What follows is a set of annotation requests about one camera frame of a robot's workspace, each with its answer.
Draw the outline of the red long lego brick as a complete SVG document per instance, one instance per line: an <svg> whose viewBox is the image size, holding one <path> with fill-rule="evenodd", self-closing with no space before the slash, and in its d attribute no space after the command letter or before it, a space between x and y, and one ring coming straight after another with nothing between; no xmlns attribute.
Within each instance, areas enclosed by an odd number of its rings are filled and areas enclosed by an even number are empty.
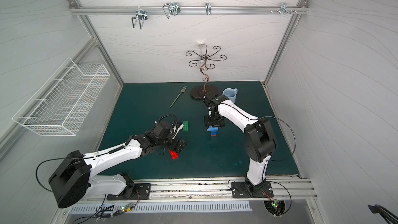
<svg viewBox="0 0 398 224"><path fill-rule="evenodd" d="M169 152L170 152L171 158L172 158L173 160L178 159L179 156L178 156L178 153L177 153L177 152L171 151L170 149L169 149Z"/></svg>

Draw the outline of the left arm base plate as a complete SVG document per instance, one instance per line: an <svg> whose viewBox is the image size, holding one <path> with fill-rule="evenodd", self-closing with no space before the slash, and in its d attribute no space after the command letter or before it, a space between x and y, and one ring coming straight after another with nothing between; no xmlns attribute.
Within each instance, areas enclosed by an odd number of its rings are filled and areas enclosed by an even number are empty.
<svg viewBox="0 0 398 224"><path fill-rule="evenodd" d="M151 184L130 184L118 195L108 195L108 201L148 200Z"/></svg>

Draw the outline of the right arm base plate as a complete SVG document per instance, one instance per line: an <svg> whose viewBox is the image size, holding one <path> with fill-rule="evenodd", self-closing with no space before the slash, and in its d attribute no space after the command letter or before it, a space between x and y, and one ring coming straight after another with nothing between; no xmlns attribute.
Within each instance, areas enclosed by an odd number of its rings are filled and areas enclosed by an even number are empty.
<svg viewBox="0 0 398 224"><path fill-rule="evenodd" d="M269 181L259 185L252 185L250 182L232 182L232 196L240 198L273 198L274 193Z"/></svg>

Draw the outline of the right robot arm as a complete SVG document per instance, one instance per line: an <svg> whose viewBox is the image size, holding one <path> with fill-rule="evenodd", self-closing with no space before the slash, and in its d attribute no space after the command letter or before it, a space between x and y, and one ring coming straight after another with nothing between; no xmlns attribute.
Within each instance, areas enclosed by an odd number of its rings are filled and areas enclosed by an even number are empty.
<svg viewBox="0 0 398 224"><path fill-rule="evenodd" d="M262 193L266 185L266 169L278 143L270 122L271 116L262 118L253 116L238 106L228 97L209 98L203 96L208 115L204 116L205 126L212 136L225 126L225 120L235 124L244 134L245 149L250 157L249 169L245 177L246 193L255 197Z"/></svg>

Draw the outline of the light blue long lego brick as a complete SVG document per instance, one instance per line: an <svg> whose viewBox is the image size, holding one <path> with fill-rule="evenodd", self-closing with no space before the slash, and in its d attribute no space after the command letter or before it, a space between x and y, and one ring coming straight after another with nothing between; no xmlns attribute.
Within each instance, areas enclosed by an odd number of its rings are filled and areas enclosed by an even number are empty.
<svg viewBox="0 0 398 224"><path fill-rule="evenodd" d="M207 131L209 131L209 132L217 132L218 130L219 130L218 127L213 127L211 125L207 128Z"/></svg>

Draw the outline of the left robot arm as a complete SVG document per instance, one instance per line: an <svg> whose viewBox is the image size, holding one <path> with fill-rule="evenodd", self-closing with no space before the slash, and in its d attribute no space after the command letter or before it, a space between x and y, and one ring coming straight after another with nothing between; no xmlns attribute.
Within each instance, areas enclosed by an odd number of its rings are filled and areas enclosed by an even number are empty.
<svg viewBox="0 0 398 224"><path fill-rule="evenodd" d="M137 198L139 189L126 173L101 176L100 173L118 164L155 153L159 149L179 154L187 145L176 136L184 128L181 121L163 120L141 135L132 135L126 142L97 152L70 152L48 179L58 208L67 208L88 197L105 195L117 200Z"/></svg>

